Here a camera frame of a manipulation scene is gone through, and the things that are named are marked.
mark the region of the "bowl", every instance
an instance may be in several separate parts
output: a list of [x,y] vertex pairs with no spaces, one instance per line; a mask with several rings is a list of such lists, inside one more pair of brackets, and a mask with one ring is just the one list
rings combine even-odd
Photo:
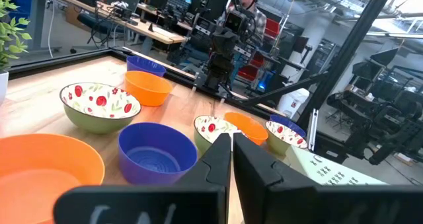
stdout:
[[292,122],[289,118],[285,118],[279,115],[270,115],[270,121],[277,122],[284,125],[285,127],[288,127],[289,129],[298,133],[298,135],[300,135],[302,138],[305,138],[307,136],[305,131],[301,129],[301,127],[299,127],[295,122]]
[[200,156],[204,155],[220,134],[233,135],[237,132],[241,130],[228,121],[213,116],[198,116],[194,120],[194,141]]
[[267,144],[279,155],[285,155],[290,145],[307,149],[308,144],[304,138],[287,126],[277,122],[266,122],[266,129],[269,133]]
[[75,83],[60,91],[67,117],[92,133],[118,131],[141,112],[141,104],[130,93],[100,83]]
[[128,56],[126,68],[128,71],[144,71],[159,77],[163,77],[166,73],[166,68],[163,65],[138,56]]
[[126,72],[125,87],[144,106],[162,105],[173,90],[166,79],[142,71]]
[[132,124],[119,135],[119,164],[132,184],[173,184],[197,161],[194,144],[173,128]]
[[248,116],[237,112],[227,112],[225,114],[225,120],[243,131],[257,145],[261,145],[268,138],[266,129]]
[[88,144],[53,134],[0,139],[0,223],[53,223],[53,207],[66,191],[99,185],[101,156]]

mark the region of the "bowl with red floral pattern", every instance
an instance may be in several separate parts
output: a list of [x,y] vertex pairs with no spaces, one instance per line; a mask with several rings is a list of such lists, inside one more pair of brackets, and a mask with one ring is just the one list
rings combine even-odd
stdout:
[[101,83],[75,83],[60,91],[67,117],[91,133],[118,131],[141,112],[138,100],[123,89]]
[[277,122],[266,122],[266,129],[269,133],[267,144],[271,150],[279,155],[285,155],[286,150],[290,145],[307,149],[307,142],[298,133],[291,130],[289,127],[284,126]]
[[220,134],[228,133],[233,137],[234,133],[242,133],[240,129],[228,121],[207,115],[198,116],[194,120],[194,128],[194,141],[199,152],[199,157],[204,155]]

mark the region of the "wooden table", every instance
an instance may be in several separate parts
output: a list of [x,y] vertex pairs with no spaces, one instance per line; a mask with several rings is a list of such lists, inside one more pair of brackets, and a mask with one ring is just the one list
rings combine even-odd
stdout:
[[[96,12],[96,9],[94,7],[88,6],[78,0],[63,0],[63,1],[74,4],[90,13]],[[28,27],[28,31],[34,39],[33,42],[30,42],[30,43],[33,43],[33,45],[41,43],[41,34],[42,34],[41,32],[42,32],[42,25],[44,20],[44,5],[45,5],[45,0],[32,0],[31,18],[30,18],[31,23]],[[107,17],[109,15],[109,12],[106,9],[107,7],[111,7],[111,6],[105,3],[98,3],[98,5],[101,7],[98,10],[98,14],[100,16]],[[132,20],[136,21],[138,25],[135,26],[122,20],[115,20],[115,22],[122,26],[127,27],[130,30],[133,30],[134,32],[146,35],[146,40],[144,40],[143,47],[141,49],[143,54],[149,53],[151,46],[153,44],[153,39],[168,45],[186,41],[186,38],[184,36],[181,36],[178,34],[172,33],[172,36],[165,36],[164,34],[161,34],[158,32],[152,32],[148,30],[151,24],[150,22],[142,23],[139,19],[132,19]]]
[[[138,3],[137,8],[142,10],[141,18],[142,19],[144,18],[144,16],[143,16],[144,12],[147,12],[149,14],[157,16],[157,9],[151,10],[147,6],[148,5],[146,5],[145,3]],[[178,26],[180,26],[181,28],[185,28],[187,30],[192,30],[192,27],[185,22],[178,22]]]
[[[9,81],[6,100],[0,107],[0,137],[26,133],[55,133],[80,139],[94,147],[106,165],[104,184],[128,184],[118,168],[118,133],[94,135],[71,123],[59,99],[60,90],[77,82],[98,82],[124,88],[126,63],[113,57],[102,57],[84,63]],[[227,104],[220,104],[187,87],[173,83],[173,91],[160,107],[144,106],[133,120],[157,122],[181,131],[194,140],[194,118],[211,115],[222,118],[226,112],[247,114]],[[248,114],[263,123],[264,120]],[[243,220],[238,191],[232,171],[229,223]]]

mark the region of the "person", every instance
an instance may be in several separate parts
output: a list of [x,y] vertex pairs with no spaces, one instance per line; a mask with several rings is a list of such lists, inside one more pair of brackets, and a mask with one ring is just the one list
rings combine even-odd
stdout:
[[[246,9],[249,10],[250,12],[254,13],[254,20],[255,20],[255,31],[254,34],[251,36],[251,38],[249,38],[247,40],[248,44],[252,44],[254,46],[260,47],[263,43],[263,37],[264,37],[264,31],[266,29],[266,15],[264,15],[264,13],[260,12],[260,10],[257,9],[256,3],[258,0],[241,0],[241,6]],[[235,6],[234,5],[230,5],[227,9],[227,11],[223,12],[223,14],[218,18],[217,20],[217,25],[219,26],[223,26],[225,21],[226,21],[226,16],[227,13],[231,12],[235,10]],[[251,23],[249,26],[249,30],[253,31],[254,30],[254,23]],[[235,79],[235,77],[238,74],[238,71],[240,68],[242,68],[244,66],[243,63],[238,62],[238,59],[240,58],[240,54],[236,54],[234,56],[234,60],[236,61],[234,64],[234,69],[233,72],[230,76],[230,81],[231,84],[233,82],[233,80]]]

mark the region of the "potted plant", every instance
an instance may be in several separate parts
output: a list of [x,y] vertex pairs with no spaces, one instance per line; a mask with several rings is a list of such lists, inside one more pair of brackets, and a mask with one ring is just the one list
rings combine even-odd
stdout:
[[27,52],[28,46],[21,40],[30,40],[31,36],[24,33],[19,25],[28,25],[29,21],[14,17],[9,23],[3,22],[10,10],[16,10],[19,6],[10,0],[0,0],[0,105],[6,97],[7,81],[9,80],[9,59],[18,59],[14,54]]

